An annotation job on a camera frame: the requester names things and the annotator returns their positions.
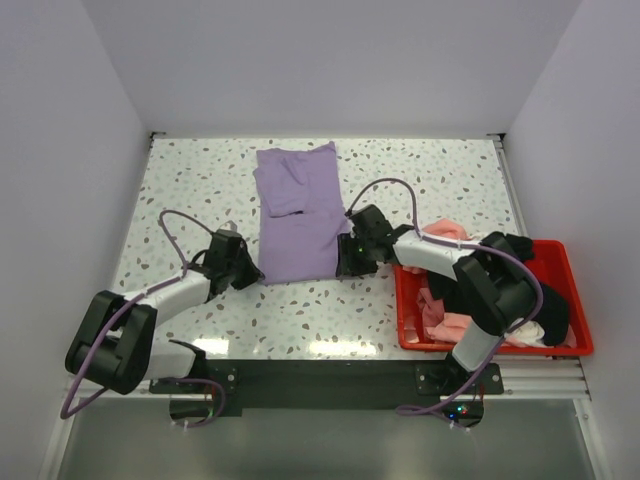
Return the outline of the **purple t shirt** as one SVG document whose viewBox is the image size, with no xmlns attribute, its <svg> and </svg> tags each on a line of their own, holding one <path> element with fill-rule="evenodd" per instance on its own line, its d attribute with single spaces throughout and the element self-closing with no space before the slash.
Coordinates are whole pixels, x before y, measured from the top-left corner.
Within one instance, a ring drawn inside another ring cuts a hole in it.
<svg viewBox="0 0 640 480">
<path fill-rule="evenodd" d="M 266 285 L 335 276 L 337 237 L 348 230 L 335 143 L 307 151 L 259 150 L 258 268 Z"/>
</svg>

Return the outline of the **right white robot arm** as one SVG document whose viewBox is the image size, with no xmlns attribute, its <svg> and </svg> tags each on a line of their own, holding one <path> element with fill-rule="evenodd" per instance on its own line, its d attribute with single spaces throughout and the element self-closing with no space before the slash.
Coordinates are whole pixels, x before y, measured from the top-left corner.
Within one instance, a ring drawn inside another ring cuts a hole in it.
<svg viewBox="0 0 640 480">
<path fill-rule="evenodd" d="M 445 369 L 446 382 L 456 392 L 476 386 L 510 330 L 541 309 L 539 281 L 500 232 L 481 241 L 455 241 L 407 224 L 394 227 L 375 205 L 349 210 L 345 216 L 352 230 L 338 236 L 338 277 L 373 274 L 385 263 L 421 269 L 457 285 L 471 325 Z"/>
</svg>

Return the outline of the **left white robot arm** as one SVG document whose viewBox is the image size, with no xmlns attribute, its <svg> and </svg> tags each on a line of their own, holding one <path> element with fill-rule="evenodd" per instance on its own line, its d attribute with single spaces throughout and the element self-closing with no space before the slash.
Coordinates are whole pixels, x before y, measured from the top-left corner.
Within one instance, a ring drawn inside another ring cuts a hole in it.
<svg viewBox="0 0 640 480">
<path fill-rule="evenodd" d="M 184 277 L 166 280 L 148 293 L 108 290 L 91 300 L 65 358 L 66 370 L 119 394 L 145 380 L 172 378 L 185 392 L 200 390 L 207 368 L 200 351 L 181 341 L 154 342 L 155 330 L 229 287 L 243 290 L 264 278 L 244 238 L 219 229 L 209 248 L 196 254 Z"/>
</svg>

